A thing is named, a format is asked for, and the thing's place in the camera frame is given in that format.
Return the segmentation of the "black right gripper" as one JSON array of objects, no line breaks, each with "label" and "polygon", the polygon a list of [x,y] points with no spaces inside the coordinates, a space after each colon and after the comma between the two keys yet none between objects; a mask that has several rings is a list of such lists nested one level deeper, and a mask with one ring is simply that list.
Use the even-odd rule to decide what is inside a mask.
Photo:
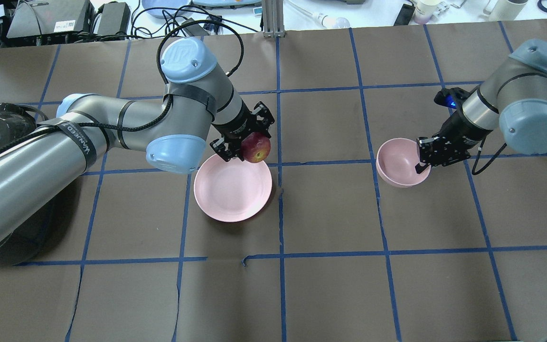
[{"label": "black right gripper", "polygon": [[416,139],[419,160],[415,165],[417,174],[422,174],[428,166],[448,166],[471,157],[472,149],[485,139],[485,130],[471,123],[463,116],[450,116],[439,132],[428,138]]}]

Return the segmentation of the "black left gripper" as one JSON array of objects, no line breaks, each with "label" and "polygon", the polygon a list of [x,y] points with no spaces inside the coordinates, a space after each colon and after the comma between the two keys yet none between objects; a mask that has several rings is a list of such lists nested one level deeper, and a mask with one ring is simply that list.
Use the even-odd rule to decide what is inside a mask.
[{"label": "black left gripper", "polygon": [[245,162],[240,150],[241,142],[252,132],[263,133],[271,139],[269,128],[274,123],[272,111],[263,102],[257,102],[252,110],[244,104],[239,114],[229,123],[213,125],[221,137],[212,140],[210,148],[225,162],[233,158]]}]

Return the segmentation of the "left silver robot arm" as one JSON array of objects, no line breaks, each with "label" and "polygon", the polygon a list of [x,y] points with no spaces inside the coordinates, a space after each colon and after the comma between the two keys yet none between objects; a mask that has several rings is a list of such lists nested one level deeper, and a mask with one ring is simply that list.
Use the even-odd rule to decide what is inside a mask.
[{"label": "left silver robot arm", "polygon": [[199,38],[163,39],[156,67],[162,103],[96,94],[68,95],[54,119],[0,147],[0,246],[24,221],[112,148],[143,151],[146,162],[191,174],[209,145],[224,162],[248,160],[242,145],[254,133],[270,138],[271,110],[250,110]]}]

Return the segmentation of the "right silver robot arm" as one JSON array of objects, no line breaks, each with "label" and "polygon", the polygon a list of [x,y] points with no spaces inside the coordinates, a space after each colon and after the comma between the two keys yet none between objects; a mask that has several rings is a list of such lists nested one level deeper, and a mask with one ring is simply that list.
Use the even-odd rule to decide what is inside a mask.
[{"label": "right silver robot arm", "polygon": [[496,129],[518,153],[547,153],[547,42],[525,41],[482,84],[443,88],[434,102],[453,113],[437,133],[417,138],[418,174],[467,160]]}]

